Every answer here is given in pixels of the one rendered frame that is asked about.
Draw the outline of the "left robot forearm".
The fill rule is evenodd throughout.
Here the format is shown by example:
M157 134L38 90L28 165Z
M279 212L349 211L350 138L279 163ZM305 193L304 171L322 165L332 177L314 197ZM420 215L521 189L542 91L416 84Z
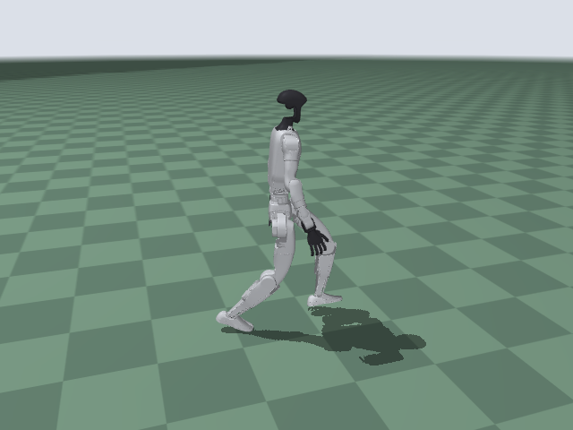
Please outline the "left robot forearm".
M274 189L274 188L270 188L270 187L269 187L270 199L271 199L271 193L273 193L273 192L274 192L274 190L276 190L276 189ZM279 190L280 190L280 189L279 189Z

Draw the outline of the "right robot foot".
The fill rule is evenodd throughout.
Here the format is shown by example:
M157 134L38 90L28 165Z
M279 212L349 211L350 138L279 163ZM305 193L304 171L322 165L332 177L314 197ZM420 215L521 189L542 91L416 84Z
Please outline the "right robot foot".
M239 315L235 319L234 318L233 319L228 318L227 317L228 313L230 313L230 312L221 311L216 317L217 322L229 325L229 326L231 326L235 329L238 329L240 331L252 331L253 325L250 322L247 322L245 319L243 319ZM229 315L229 316L231 316L231 315ZM235 315L233 317L235 317Z

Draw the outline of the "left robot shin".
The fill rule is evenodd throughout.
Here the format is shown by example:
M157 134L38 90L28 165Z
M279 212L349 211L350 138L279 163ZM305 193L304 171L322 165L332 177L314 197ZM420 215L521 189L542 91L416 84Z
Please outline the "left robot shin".
M314 274L316 274L315 293L316 297L323 296L324 289L326 288L327 281L334 262L337 243L334 243L334 250L331 254L315 255ZM322 290L323 289L323 290ZM321 293L322 292L322 293Z

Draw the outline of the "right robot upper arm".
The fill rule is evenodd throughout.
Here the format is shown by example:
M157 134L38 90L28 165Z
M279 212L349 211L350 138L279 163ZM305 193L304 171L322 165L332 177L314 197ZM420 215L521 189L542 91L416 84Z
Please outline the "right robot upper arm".
M290 192L289 183L291 180L297 179L295 178L295 173L298 169L300 142L293 135L284 135L281 149L284 154L284 185L286 190Z

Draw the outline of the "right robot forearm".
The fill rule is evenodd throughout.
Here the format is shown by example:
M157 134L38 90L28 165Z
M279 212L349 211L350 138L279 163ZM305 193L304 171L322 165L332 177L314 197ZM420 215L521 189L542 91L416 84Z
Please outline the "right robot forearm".
M289 183L289 190L291 198L289 201L294 205L296 216L300 221L303 222L306 230L314 226L310 211L306 209L306 203L304 200L302 183L298 179L293 179Z

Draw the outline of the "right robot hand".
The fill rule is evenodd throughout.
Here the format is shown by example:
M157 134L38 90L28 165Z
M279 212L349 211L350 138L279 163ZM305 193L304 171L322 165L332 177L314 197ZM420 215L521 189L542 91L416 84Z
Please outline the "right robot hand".
M313 221L313 219L312 219L312 221ZM313 251L313 247L312 247L313 245L314 245L314 249L316 252L315 255L319 255L318 247L320 249L320 254L323 253L323 250L321 248L321 244L324 248L324 251L327 250L327 247L325 246L325 244L323 242L323 238L325 239L326 242L329 242L329 239L326 236L324 236L319 230L316 230L316 225L315 225L314 221L313 221L313 224L314 224L314 226L312 228L309 228L306 230L303 222L301 221L301 225L304 229L304 232L308 233L307 241L308 241L308 244L311 248L311 252L312 252L311 256L314 256L314 251ZM318 247L317 247L317 245L318 245Z

